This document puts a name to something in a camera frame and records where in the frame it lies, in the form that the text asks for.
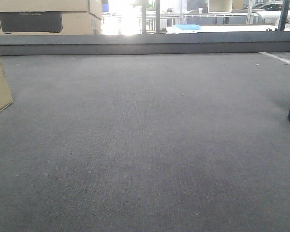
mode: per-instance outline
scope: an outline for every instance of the white tape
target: white tape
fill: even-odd
[[[268,53],[268,52],[260,52],[260,53],[263,54],[263,55],[266,55],[266,56],[268,56],[268,57],[272,57],[272,58],[274,58],[274,59],[278,59],[278,60],[280,60],[280,61],[282,61],[282,62],[284,62],[284,63],[286,63],[286,64],[290,64],[290,60],[288,60],[288,59],[285,59],[285,58],[281,58],[281,57],[275,56],[275,55],[273,55],[273,54],[271,54],[271,53]]]

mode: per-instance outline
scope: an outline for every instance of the gray carpet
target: gray carpet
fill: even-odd
[[[290,65],[3,57],[0,232],[290,232]]]

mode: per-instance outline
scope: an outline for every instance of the black pole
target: black pole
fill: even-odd
[[[142,0],[142,34],[146,34],[146,8],[147,1]]]
[[[160,33],[161,1],[156,0],[156,33]]]
[[[229,17],[223,17],[223,24],[229,24]]]
[[[278,24],[279,31],[285,30],[289,6],[290,6],[290,0],[284,0],[282,3],[281,14],[280,14],[280,19],[279,19],[279,24]]]
[[[173,11],[172,8],[169,8],[169,9],[168,9],[168,13],[169,13],[169,12],[172,12],[172,11]],[[172,26],[172,24],[173,24],[173,20],[172,20],[172,19],[167,19],[167,20],[166,20],[166,26],[167,26],[167,27]]]

